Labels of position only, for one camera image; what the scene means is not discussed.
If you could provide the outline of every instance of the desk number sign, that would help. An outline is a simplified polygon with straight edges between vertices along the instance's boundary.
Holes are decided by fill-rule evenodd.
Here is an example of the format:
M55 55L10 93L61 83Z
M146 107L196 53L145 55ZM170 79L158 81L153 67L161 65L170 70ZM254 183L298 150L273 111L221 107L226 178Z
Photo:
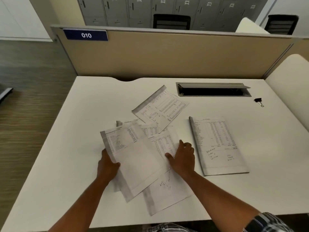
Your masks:
M106 30L63 29L68 40L108 41Z

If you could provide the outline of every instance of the black binder clip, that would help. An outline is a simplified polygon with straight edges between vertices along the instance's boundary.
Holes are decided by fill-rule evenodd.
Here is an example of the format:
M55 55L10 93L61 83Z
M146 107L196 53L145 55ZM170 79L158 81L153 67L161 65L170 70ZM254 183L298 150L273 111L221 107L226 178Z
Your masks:
M262 98L256 98L254 101L255 101L256 103L260 104L261 107L264 107L264 105L262 104Z

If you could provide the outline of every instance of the shirt sleeve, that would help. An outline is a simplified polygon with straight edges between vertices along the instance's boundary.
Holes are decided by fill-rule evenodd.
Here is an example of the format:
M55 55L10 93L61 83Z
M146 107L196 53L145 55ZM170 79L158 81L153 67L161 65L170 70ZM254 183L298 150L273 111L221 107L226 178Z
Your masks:
M283 221L271 213L256 216L243 232L293 232Z

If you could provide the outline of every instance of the hand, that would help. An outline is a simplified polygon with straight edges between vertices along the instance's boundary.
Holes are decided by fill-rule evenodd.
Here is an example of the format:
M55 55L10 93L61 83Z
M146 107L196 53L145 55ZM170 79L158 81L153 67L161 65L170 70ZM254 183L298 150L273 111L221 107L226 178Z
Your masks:
M170 153L166 153L165 156L176 173L182 178L191 175L194 172L195 156L194 148L190 143L183 143L179 140L179 147L176 151L176 155L173 156Z
M109 183L115 178L119 167L120 163L113 163L106 149L102 150L102 158L98 162L97 179Z

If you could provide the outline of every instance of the floor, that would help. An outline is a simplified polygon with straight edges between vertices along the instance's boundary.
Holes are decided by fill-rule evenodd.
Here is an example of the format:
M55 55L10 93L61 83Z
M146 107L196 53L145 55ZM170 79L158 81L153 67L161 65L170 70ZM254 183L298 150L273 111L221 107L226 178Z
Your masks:
M0 41L0 85L14 91L0 104L0 228L75 80L58 43ZM295 231L309 231L307 214L280 216ZM200 232L218 231L212 221L182 222ZM90 231L140 231L122 226Z

